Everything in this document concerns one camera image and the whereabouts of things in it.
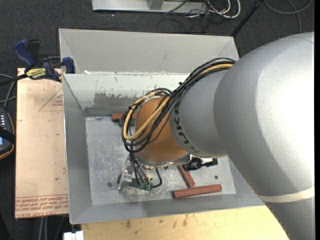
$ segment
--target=cardboard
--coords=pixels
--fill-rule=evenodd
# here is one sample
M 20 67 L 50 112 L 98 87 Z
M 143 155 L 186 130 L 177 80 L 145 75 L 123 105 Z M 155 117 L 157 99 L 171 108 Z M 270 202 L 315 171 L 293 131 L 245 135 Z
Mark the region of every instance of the cardboard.
M 18 75 L 24 69 L 18 69 Z M 69 212 L 62 84 L 17 82 L 14 217 Z

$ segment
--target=scratched metal surface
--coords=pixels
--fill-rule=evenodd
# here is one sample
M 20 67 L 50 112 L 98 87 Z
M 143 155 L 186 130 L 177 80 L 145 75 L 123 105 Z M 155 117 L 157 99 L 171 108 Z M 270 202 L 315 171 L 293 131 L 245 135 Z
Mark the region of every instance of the scratched metal surface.
M 173 190 L 186 188 L 177 167 L 170 166 L 167 170 L 159 169 L 163 181 L 159 188 L 146 191 L 129 186 L 124 191 L 119 192 L 117 178 L 128 156 L 120 137 L 121 128 L 118 123 L 112 122 L 109 116 L 86 117 L 85 125 L 93 205 L 172 199 L 171 192 Z M 196 187 L 212 184 L 222 185 L 222 192 L 208 195 L 236 193 L 226 157 L 220 158 L 219 164 L 216 166 L 203 167 L 197 171 L 192 171 L 191 174 Z M 155 184 L 158 183 L 156 176 L 154 182 Z

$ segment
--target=electronic component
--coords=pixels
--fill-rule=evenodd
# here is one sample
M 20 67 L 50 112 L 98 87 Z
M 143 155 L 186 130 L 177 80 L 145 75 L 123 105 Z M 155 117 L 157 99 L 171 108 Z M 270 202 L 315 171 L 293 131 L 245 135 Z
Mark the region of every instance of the electronic component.
M 15 134 L 10 115 L 0 108 L 0 160 L 8 157 L 14 150 Z

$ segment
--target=gray stand base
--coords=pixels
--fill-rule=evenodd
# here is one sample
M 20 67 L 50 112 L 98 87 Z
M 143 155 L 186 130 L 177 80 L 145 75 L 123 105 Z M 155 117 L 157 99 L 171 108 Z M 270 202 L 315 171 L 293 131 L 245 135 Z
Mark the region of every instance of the gray stand base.
M 150 10 L 148 0 L 92 0 L 92 9 L 93 11 L 167 13 L 182 3 L 179 1 L 164 1 L 161 9 Z M 206 9 L 206 5 L 202 2 L 186 2 L 174 13 L 188 14 L 192 11 L 197 14 L 198 10 L 205 11 Z

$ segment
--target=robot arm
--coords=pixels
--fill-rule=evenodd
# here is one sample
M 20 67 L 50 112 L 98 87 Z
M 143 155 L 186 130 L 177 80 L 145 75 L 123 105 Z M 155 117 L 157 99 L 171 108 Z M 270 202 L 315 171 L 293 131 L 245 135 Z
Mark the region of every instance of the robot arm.
M 314 239 L 313 60 L 314 33 L 305 33 L 234 65 L 211 61 L 174 92 L 158 89 L 136 102 L 126 116 L 140 107 L 138 134 L 127 136 L 124 124 L 125 146 L 150 168 L 186 163 L 186 154 L 228 155 L 291 239 Z

